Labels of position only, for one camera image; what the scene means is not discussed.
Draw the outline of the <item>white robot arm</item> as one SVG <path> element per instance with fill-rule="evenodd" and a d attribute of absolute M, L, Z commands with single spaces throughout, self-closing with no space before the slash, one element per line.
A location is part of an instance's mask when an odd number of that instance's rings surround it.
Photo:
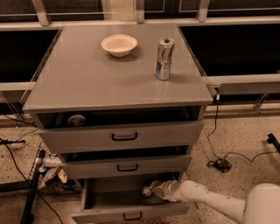
<path fill-rule="evenodd" d="M 237 224 L 280 224 L 279 185 L 256 185 L 246 199 L 211 192 L 204 185 L 191 180 L 164 182 L 154 188 L 154 193 L 170 202 L 203 203 Z"/>

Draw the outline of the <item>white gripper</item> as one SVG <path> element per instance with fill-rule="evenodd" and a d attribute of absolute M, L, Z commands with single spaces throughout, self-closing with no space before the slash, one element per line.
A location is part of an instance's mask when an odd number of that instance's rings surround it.
<path fill-rule="evenodd" d="M 181 201 L 180 186 L 181 183 L 178 181 L 167 181 L 156 186 L 153 192 L 162 200 L 169 200 L 171 202 Z"/>

